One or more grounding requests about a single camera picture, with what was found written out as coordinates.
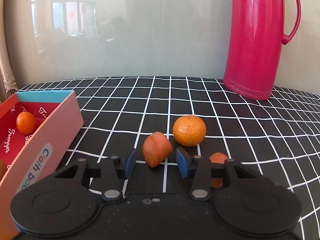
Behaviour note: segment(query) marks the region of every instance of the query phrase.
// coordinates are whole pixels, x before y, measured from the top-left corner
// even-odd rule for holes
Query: silver screw
[[[148,198],[148,199],[142,200],[142,202],[145,203],[145,204],[147,204],[147,205],[149,205],[149,204],[152,203],[152,200]]]
[[[120,192],[115,189],[109,189],[104,193],[104,196],[107,198],[117,198],[120,196]]]
[[[154,197],[154,198],[152,199],[152,201],[153,201],[153,202],[160,202],[160,201],[161,201],[161,199],[160,199],[160,198],[158,198],[158,197]]]
[[[207,197],[208,195],[208,192],[204,189],[195,189],[193,192],[192,192],[192,195],[195,197],[195,198],[205,198]]]

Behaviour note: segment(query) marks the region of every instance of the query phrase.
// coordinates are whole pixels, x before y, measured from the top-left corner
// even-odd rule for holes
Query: pink box
[[[16,128],[22,111],[36,117],[31,135]],[[9,166],[0,182],[0,240],[18,233],[10,215],[12,198],[56,170],[83,124],[72,90],[18,92],[0,105],[0,159]]]

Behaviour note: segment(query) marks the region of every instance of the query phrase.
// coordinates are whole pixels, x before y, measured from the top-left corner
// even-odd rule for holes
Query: red kettle
[[[239,95],[270,98],[276,78],[282,44],[297,32],[297,20],[290,35],[284,34],[284,0],[233,0],[230,44],[223,83]]]

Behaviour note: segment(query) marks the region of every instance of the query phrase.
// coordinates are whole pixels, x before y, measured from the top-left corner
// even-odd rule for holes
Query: beige curtain
[[[4,101],[18,90],[5,41],[4,0],[0,0],[0,77],[0,101]]]

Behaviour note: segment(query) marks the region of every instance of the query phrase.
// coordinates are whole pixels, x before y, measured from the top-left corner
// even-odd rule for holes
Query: table
[[[221,80],[192,77],[103,77],[39,83],[23,91],[70,90],[76,93],[84,126],[60,167],[85,157],[99,162],[137,149],[132,177],[121,181],[123,192],[188,191],[175,155],[156,168],[144,162],[141,147],[148,135],[164,133],[177,147],[172,126],[182,115],[195,114],[207,126],[204,141],[185,148],[209,157],[223,152],[292,190],[303,203],[295,233],[319,239],[320,98],[315,94],[274,87],[268,101],[231,92]],[[100,192],[99,179],[90,190]]]

